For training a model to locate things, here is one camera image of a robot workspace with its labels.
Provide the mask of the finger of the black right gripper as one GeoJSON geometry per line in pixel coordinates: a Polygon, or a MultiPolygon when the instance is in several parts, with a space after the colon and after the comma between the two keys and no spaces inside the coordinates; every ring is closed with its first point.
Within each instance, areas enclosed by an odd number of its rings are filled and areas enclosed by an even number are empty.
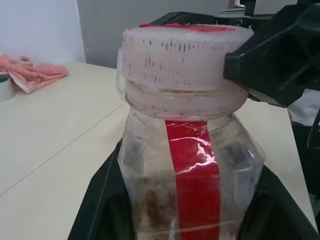
{"type": "Polygon", "coordinates": [[[305,90],[319,91],[319,4],[285,6],[225,56],[223,75],[254,99],[282,108],[305,90]]]}
{"type": "Polygon", "coordinates": [[[165,24],[178,23],[182,25],[230,25],[248,28],[249,26],[259,26],[268,21],[270,16],[231,16],[219,17],[208,14],[193,12],[169,12],[162,17],[152,21],[150,24],[159,26],[165,24]]]}

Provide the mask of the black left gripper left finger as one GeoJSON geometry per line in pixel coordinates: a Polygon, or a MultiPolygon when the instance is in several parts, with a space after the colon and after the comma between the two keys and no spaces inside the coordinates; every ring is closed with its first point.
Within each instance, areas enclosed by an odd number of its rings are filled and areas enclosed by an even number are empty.
{"type": "Polygon", "coordinates": [[[69,240],[134,240],[131,203],[117,157],[120,140],[91,178],[69,240]]]}

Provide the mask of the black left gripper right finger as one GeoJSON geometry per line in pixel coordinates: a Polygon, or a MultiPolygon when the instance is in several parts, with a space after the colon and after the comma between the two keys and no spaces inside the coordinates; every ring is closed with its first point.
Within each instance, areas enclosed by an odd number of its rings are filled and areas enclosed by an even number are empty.
{"type": "Polygon", "coordinates": [[[318,240],[319,233],[280,179],[263,167],[239,240],[318,240]]]}

